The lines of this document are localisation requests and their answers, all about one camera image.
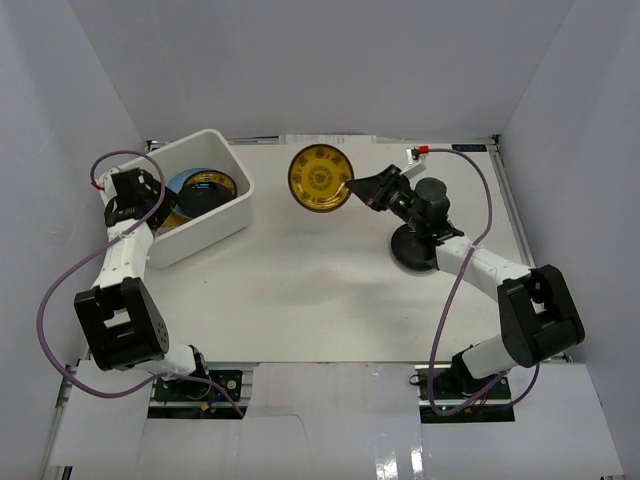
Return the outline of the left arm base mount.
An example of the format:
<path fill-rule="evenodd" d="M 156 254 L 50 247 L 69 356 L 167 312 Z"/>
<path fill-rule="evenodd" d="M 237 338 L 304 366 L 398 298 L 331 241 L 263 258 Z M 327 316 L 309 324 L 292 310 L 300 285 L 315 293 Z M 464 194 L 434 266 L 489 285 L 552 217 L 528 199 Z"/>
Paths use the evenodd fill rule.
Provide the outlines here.
<path fill-rule="evenodd" d="M 221 393 L 222 390 L 238 406 L 242 414 L 252 395 L 253 371 L 250 368 L 209 370 L 209 384 L 182 380 L 157 380 L 152 387 L 147 417 L 164 420 L 240 420 L 241 416 Z"/>

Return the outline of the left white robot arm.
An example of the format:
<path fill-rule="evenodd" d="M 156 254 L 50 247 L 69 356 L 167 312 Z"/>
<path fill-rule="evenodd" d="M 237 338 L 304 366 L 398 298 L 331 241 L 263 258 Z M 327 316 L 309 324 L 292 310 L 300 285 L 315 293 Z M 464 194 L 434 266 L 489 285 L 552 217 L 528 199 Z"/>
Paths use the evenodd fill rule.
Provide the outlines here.
<path fill-rule="evenodd" d="M 173 207 L 162 184 L 140 168 L 113 173 L 115 195 L 105 206 L 111 245 L 92 287 L 78 293 L 74 308 L 91 354 L 103 371 L 144 370 L 177 376 L 177 387 L 199 399 L 211 387 L 202 354 L 170 340 L 168 327 L 144 284 L 154 233 Z"/>

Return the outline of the glossy black plate with rim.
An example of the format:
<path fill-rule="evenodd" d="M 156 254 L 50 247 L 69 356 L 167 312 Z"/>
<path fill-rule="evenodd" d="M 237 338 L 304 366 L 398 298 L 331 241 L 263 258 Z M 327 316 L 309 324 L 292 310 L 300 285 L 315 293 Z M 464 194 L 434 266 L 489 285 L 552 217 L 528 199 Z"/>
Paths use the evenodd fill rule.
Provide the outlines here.
<path fill-rule="evenodd" d="M 204 215 L 234 199 L 230 189 L 215 182 L 184 185 L 178 196 L 180 211 L 190 218 Z"/>

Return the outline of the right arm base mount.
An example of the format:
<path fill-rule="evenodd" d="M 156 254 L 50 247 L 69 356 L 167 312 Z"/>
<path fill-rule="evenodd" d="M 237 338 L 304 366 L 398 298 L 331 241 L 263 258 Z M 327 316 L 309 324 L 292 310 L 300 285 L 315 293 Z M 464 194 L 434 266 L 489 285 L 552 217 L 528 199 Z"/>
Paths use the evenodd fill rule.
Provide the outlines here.
<path fill-rule="evenodd" d="M 464 410 L 451 414 L 455 407 L 471 398 L 473 394 L 488 384 L 489 380 L 481 380 L 476 385 L 471 386 L 469 393 L 464 393 L 454 388 L 453 383 L 446 375 L 448 370 L 448 364 L 436 366 L 434 369 L 434 374 L 436 375 L 434 400 L 436 408 L 441 412 L 441 415 L 434 412 L 429 402 L 427 366 L 416 366 L 415 372 L 408 378 L 408 383 L 417 390 L 422 425 L 511 423 L 516 420 L 514 407 L 510 405 L 513 400 L 512 392 L 506 378 L 501 379 L 491 390 L 485 392 L 482 397 Z"/>

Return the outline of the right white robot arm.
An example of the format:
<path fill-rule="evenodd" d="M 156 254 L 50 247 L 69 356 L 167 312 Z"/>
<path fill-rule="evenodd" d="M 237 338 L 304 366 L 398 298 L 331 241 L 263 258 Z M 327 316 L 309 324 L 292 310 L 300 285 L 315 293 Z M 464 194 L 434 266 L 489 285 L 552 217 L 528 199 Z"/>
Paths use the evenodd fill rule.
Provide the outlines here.
<path fill-rule="evenodd" d="M 445 184 L 427 177 L 410 183 L 399 168 L 349 180 L 347 188 L 374 211 L 390 211 L 403 225 L 393 234 L 393 256 L 415 271 L 454 275 L 498 305 L 500 332 L 453 356 L 448 370 L 427 376 L 427 397 L 442 392 L 472 399 L 497 376 L 530 368 L 585 340 L 586 333 L 561 271 L 533 268 L 474 244 L 449 220 Z"/>

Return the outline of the yellow patterned plate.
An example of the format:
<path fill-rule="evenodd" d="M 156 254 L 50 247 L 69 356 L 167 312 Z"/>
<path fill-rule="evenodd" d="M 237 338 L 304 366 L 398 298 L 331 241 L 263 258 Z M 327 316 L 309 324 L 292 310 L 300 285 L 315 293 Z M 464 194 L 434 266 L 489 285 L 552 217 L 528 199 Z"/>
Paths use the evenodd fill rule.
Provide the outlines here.
<path fill-rule="evenodd" d="M 341 208 L 351 192 L 348 181 L 355 178 L 348 157 L 329 144 L 311 144 L 292 159 L 287 184 L 294 200 L 313 213 L 330 213 Z"/>
<path fill-rule="evenodd" d="M 197 174 L 197 175 L 194 175 L 193 177 L 189 178 L 187 180 L 187 184 L 192 184 L 196 180 L 205 180 L 207 182 L 215 182 L 215 183 L 221 184 L 221 185 L 227 187 L 228 189 L 230 189 L 233 192 L 234 199 L 235 199 L 237 197 L 237 194 L 238 194 L 238 187 L 237 187 L 236 182 L 233 180 L 233 178 L 231 176 L 229 176 L 228 174 L 222 172 L 222 171 L 215 170 L 215 169 L 210 169 L 210 170 L 211 170 L 211 172 L 208 173 L 208 174 L 201 173 L 201 174 Z M 187 220 L 186 218 L 183 217 L 183 224 L 182 225 L 184 225 L 185 223 L 187 223 L 189 221 L 190 220 Z"/>

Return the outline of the light blue plate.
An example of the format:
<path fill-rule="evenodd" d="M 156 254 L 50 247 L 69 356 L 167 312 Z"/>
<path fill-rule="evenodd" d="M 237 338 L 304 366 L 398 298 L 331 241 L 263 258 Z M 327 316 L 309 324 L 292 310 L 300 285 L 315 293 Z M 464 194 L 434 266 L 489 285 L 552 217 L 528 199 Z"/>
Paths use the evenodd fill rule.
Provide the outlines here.
<path fill-rule="evenodd" d="M 184 185 L 189 185 L 187 184 L 187 180 L 191 177 L 193 177 L 194 175 L 197 174 L 201 174 L 201 173 L 205 173 L 208 174 L 210 173 L 211 170 L 210 169 L 205 169 L 205 168 L 192 168 L 192 169 L 187 169 L 187 170 L 183 170 L 179 173 L 177 173 L 176 175 L 174 175 L 168 182 L 168 188 L 171 189 L 173 192 L 175 192 L 177 195 L 179 194 L 181 188 Z M 179 207 L 177 207 L 176 212 L 178 214 L 180 214 L 182 217 L 186 218 L 187 220 L 191 220 L 193 218 L 187 217 L 185 215 L 182 214 L 182 212 L 180 211 Z"/>

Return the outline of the plain black plate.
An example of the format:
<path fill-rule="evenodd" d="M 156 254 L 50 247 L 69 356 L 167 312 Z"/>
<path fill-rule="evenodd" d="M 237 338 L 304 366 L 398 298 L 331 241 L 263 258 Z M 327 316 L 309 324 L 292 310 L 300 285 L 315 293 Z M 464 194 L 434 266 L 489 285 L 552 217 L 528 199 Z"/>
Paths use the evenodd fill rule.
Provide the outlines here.
<path fill-rule="evenodd" d="M 410 271 L 437 270 L 436 247 L 441 244 L 442 236 L 442 230 L 419 233 L 408 225 L 402 225 L 391 236 L 391 254 L 401 266 Z"/>

